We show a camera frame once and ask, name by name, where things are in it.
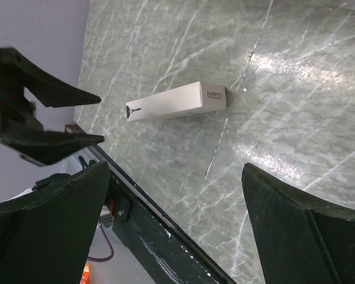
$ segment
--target gray wall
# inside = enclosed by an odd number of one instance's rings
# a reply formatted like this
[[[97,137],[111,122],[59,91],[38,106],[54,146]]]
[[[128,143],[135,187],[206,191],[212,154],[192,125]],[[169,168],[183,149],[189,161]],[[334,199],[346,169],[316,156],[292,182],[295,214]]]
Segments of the gray wall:
[[[0,0],[0,46],[14,46],[53,76],[77,86],[89,0]],[[45,128],[63,131],[73,108],[45,108],[37,101]],[[36,167],[0,145],[0,202],[59,172],[61,163]]]

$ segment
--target orange object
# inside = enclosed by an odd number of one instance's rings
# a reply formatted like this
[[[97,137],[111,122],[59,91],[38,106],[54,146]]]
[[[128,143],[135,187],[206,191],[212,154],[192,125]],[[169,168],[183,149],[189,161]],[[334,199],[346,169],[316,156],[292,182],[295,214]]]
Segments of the orange object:
[[[84,271],[82,275],[82,280],[80,281],[80,284],[90,284],[91,280],[89,278],[89,264],[86,263],[84,266]]]

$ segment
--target brand logo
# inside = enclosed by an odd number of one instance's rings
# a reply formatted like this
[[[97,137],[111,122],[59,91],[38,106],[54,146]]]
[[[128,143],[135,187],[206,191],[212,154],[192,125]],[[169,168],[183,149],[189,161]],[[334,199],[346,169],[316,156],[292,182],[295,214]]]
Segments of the brand logo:
[[[206,94],[208,95],[208,98],[221,99],[221,93],[207,91]]]

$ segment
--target gray marble table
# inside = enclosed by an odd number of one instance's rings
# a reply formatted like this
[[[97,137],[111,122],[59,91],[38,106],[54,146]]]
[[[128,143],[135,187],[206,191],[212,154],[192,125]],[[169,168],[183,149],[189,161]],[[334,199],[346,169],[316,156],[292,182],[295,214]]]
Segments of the gray marble table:
[[[126,122],[197,80],[228,109]],[[264,282],[245,163],[355,208],[355,0],[91,0],[80,87],[78,124],[238,283]]]

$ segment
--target white box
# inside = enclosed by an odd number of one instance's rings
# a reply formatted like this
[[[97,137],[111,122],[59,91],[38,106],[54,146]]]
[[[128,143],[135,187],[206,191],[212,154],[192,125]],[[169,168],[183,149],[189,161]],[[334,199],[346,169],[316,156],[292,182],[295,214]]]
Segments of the white box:
[[[225,87],[195,82],[126,104],[127,121],[164,120],[226,109]]]

